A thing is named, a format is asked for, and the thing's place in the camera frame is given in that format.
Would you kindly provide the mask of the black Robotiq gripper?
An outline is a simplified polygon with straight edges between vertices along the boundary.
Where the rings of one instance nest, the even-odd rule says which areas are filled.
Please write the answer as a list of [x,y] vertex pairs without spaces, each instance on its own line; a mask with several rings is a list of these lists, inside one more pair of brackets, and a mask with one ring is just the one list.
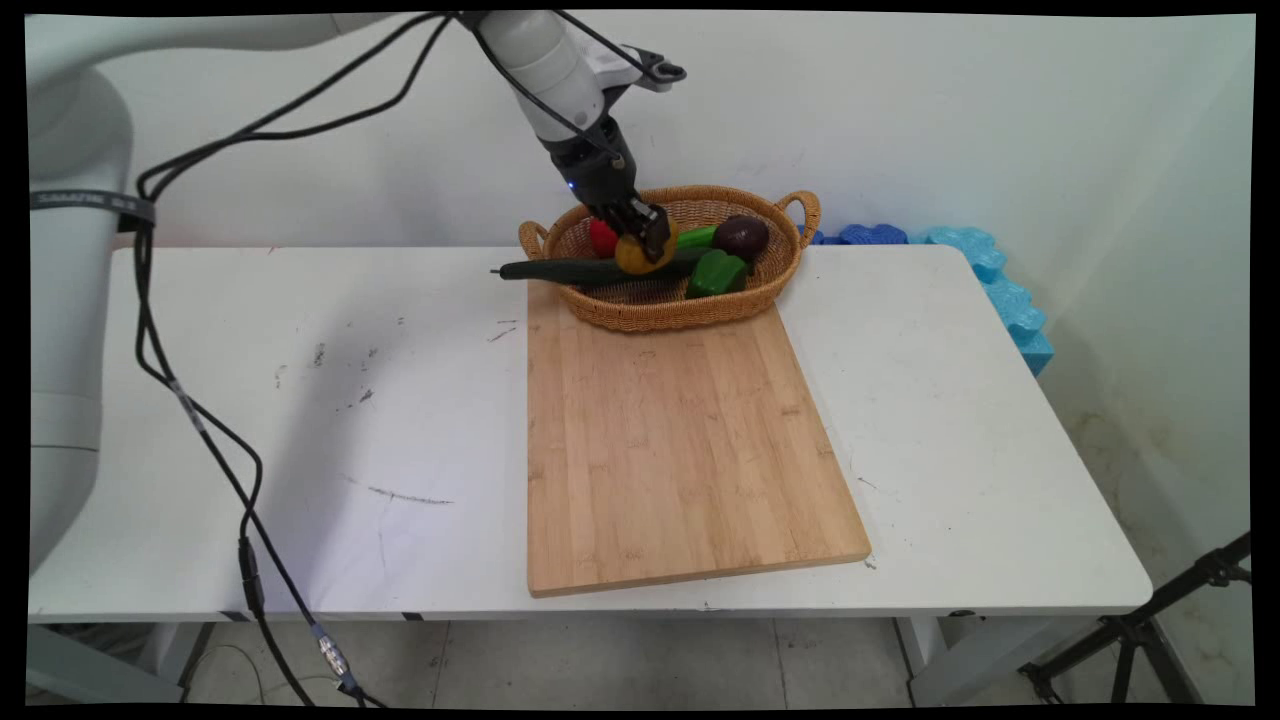
[[620,240],[634,238],[635,265],[667,265],[675,258],[675,231],[668,211],[639,202],[636,167],[618,123],[602,115],[588,137],[547,141],[545,150],[573,196],[591,217]]

